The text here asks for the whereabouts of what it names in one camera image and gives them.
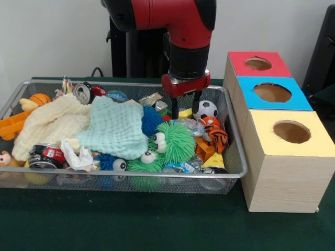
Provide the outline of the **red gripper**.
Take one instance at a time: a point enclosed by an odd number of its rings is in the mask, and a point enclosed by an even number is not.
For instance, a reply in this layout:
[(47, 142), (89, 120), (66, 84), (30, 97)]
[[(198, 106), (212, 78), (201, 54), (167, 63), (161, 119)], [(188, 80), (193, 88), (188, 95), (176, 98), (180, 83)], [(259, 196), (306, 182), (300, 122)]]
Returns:
[(180, 80), (173, 77), (171, 74), (164, 74), (161, 78), (164, 92), (171, 98), (172, 106), (172, 119), (178, 119), (178, 103), (177, 97), (185, 96), (186, 94), (193, 93), (193, 113), (198, 113), (200, 97), (202, 90), (207, 88), (210, 83), (210, 75), (207, 74), (203, 77), (191, 80)]

